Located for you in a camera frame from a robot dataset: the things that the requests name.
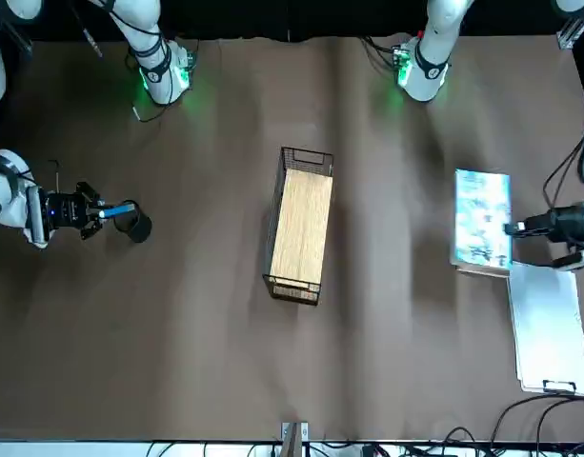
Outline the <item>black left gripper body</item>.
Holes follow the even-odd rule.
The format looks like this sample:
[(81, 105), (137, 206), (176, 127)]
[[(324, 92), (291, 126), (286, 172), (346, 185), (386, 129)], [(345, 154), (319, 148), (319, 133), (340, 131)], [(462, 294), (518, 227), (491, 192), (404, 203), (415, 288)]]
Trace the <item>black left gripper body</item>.
[(584, 202), (553, 209), (553, 243), (584, 246)]

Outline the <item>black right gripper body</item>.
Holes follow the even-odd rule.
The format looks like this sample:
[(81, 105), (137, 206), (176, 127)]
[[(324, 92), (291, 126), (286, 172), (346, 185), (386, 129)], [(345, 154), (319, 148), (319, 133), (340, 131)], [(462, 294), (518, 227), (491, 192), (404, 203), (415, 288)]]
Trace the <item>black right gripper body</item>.
[(46, 197), (46, 224), (48, 229), (81, 229), (89, 222), (90, 200), (80, 191), (49, 193)]

